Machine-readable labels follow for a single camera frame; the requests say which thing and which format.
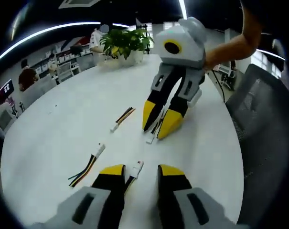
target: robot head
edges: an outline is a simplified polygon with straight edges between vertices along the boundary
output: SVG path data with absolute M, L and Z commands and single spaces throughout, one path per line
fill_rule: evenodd
M 205 61 L 206 31 L 196 18 L 180 19 L 156 35 L 155 47 L 164 63 L 202 68 Z

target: person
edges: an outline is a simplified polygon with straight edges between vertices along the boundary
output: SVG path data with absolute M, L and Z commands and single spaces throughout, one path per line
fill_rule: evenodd
M 57 59 L 54 53 L 49 56 L 48 69 L 51 75 L 54 75 L 58 70 Z
M 104 45 L 100 44 L 100 40 L 103 35 L 105 35 L 109 31 L 108 25 L 102 25 L 99 29 L 95 29 L 90 37 L 89 50 L 93 53 L 93 59 L 95 65 L 99 62 L 99 55 L 103 52 Z
M 35 70 L 31 69 L 28 65 L 28 60 L 24 59 L 21 62 L 22 73 L 19 76 L 19 89 L 24 92 L 30 86 L 32 86 L 39 77 Z
M 289 21 L 289 1 L 276 4 L 267 0 L 241 0 L 241 5 L 242 34 L 207 52 L 204 68 L 211 70 L 218 64 L 251 56 L 259 46 L 262 29 L 266 27 L 282 43 L 289 69 L 289 30 L 285 26 Z

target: potted plant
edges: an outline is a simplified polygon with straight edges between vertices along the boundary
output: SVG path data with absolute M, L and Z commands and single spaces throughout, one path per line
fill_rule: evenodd
M 105 34 L 100 44 L 104 45 L 104 53 L 118 58 L 122 65 L 131 66 L 142 60 L 143 51 L 150 45 L 151 37 L 146 37 L 144 29 L 133 31 L 111 30 Z

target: gray gripper part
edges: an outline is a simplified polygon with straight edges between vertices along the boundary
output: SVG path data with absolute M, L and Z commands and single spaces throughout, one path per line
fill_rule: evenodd
M 30 229 L 97 229 L 110 190 L 83 187 L 60 203 L 57 214 Z
M 200 81 L 204 75 L 204 70 L 195 68 L 186 68 L 186 77 L 178 97 L 191 101 L 197 91 L 200 89 Z
M 230 221 L 224 214 L 224 208 L 216 202 L 211 196 L 205 193 L 201 188 L 191 188 L 180 191 L 174 191 L 179 207 L 182 212 L 184 229 L 248 229 L 247 225 L 236 225 Z M 194 195 L 201 202 L 205 212 L 208 215 L 208 221 L 203 223 L 199 220 L 196 211 L 201 208 L 198 201 L 194 202 Z
M 169 77 L 173 69 L 173 65 L 161 63 L 159 65 L 159 71 L 157 75 L 155 75 L 152 86 L 150 88 L 155 91 L 160 91 L 164 85 L 164 82 Z

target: computer monitor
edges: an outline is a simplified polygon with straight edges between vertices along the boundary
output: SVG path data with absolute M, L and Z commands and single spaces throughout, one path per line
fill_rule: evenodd
M 70 52 L 73 54 L 73 55 L 80 55 L 81 51 L 82 51 L 82 46 L 77 44 L 77 45 L 73 45 L 70 47 Z
M 0 88 L 0 105 L 5 102 L 5 100 L 14 92 L 14 90 L 12 80 L 10 79 Z

